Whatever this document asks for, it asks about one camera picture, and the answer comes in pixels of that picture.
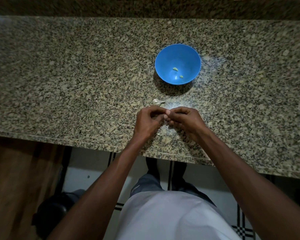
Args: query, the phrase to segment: person's left arm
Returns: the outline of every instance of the person's left arm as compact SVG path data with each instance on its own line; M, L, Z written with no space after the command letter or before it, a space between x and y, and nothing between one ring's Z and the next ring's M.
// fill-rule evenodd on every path
M166 109L151 106L136 117L132 139L49 235L52 239L103 239L128 173L144 144L164 121Z

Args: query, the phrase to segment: forearm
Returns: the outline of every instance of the forearm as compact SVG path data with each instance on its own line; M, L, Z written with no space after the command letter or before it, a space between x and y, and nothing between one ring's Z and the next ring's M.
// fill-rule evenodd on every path
M219 170L233 196L263 239L300 239L300 207L258 174L212 131L200 145Z
M48 239L102 239L128 173L145 139L133 137Z

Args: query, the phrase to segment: person's right hand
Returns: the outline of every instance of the person's right hand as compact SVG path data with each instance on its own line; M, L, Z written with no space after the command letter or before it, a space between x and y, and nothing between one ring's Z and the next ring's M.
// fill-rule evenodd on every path
M196 143L199 143L200 136L209 130L199 112L193 108L178 107L167 109L164 118L169 125L184 130L190 139Z

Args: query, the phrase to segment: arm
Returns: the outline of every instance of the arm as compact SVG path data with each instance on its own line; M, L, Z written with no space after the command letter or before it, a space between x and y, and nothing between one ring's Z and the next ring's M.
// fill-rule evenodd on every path
M132 139L56 226L48 239L103 239L128 173L141 148L160 127L164 108L143 108Z
M300 239L300 207L207 128L197 110L178 107L165 118L204 149L262 239Z

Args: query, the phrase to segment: hand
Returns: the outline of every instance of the hand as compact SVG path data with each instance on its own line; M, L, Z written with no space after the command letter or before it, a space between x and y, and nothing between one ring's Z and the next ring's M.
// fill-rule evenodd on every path
M190 139L198 144L200 136L209 130L199 112L193 108L178 107L171 110L167 109L164 118L169 125L184 130Z
M150 106L141 109L136 115L136 125L133 136L148 140L160 128L164 121L165 108Z

